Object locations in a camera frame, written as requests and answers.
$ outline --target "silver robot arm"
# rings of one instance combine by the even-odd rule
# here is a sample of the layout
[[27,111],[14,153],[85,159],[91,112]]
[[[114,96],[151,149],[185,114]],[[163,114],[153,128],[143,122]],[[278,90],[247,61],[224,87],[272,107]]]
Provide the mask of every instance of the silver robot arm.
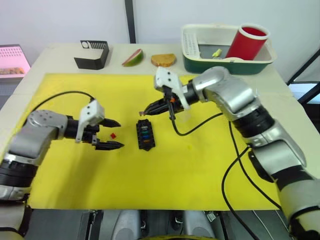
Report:
[[249,159],[259,176],[276,183],[291,233],[299,240],[319,239],[320,180],[306,171],[302,150],[243,80],[217,66],[182,85],[174,72],[160,67],[154,87],[164,92],[164,99],[151,103],[146,115],[164,113],[169,107],[178,113],[196,102],[215,102],[251,148]]
[[31,208],[26,200],[31,183],[52,140],[75,139],[95,146],[96,150],[113,150],[124,145],[116,141],[100,142],[97,138],[102,125],[120,127],[104,118],[104,109],[97,100],[86,105],[79,120],[49,110],[32,112],[12,137],[0,163],[0,239],[22,239],[28,230]]

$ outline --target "red cup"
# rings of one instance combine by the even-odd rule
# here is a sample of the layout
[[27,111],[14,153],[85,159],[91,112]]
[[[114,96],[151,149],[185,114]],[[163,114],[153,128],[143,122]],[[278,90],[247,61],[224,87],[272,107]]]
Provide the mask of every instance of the red cup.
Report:
[[253,60],[269,36],[269,31],[262,26],[250,23],[242,24],[225,57]]

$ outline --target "bread slice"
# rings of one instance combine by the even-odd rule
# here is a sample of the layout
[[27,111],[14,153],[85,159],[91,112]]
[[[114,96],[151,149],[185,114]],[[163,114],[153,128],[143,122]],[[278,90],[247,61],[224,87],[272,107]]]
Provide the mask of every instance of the bread slice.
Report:
[[173,53],[169,54],[158,54],[158,55],[153,55],[151,57],[151,62],[153,65],[159,67],[169,67],[172,64],[174,64],[176,61],[176,55]]

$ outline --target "black pole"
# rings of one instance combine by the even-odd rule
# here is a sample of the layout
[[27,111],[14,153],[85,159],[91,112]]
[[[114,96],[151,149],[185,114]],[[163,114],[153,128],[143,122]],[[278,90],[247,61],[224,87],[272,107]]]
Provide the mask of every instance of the black pole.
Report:
[[307,67],[310,66],[310,64],[312,64],[314,62],[314,60],[317,59],[317,57],[319,57],[320,55],[320,49],[318,49],[318,51],[315,52],[315,54],[313,54],[312,57],[310,57],[310,59],[289,79],[289,81],[286,83],[287,85],[290,85],[294,82],[294,80],[299,77],[300,74],[302,74],[302,72],[304,70],[307,69]]
[[128,23],[130,43],[136,43],[135,18],[133,0],[124,0],[126,21]]
[[298,99],[298,102],[301,105],[307,104],[310,100],[312,100],[315,96],[320,94],[320,82],[317,83],[310,91],[308,91],[305,95]]

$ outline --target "table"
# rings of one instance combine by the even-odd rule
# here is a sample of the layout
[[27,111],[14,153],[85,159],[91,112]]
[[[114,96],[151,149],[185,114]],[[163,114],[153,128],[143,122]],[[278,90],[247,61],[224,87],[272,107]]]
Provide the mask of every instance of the table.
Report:
[[[138,48],[143,49],[147,60],[134,67],[122,67],[121,63]],[[157,68],[150,64],[149,59],[151,55],[163,53],[174,53],[177,57],[176,64],[169,67],[170,70],[178,75],[190,75],[184,69],[179,44],[115,44],[110,46],[106,67],[101,70],[78,69],[73,59],[96,58],[100,56],[100,50],[82,49],[78,43],[51,44],[42,52],[0,111],[1,152],[46,73],[154,75]],[[319,178],[320,165],[317,161],[320,156],[320,136],[275,68],[269,65],[257,75],[240,77],[256,90],[262,104],[298,143],[306,156],[308,171]]]

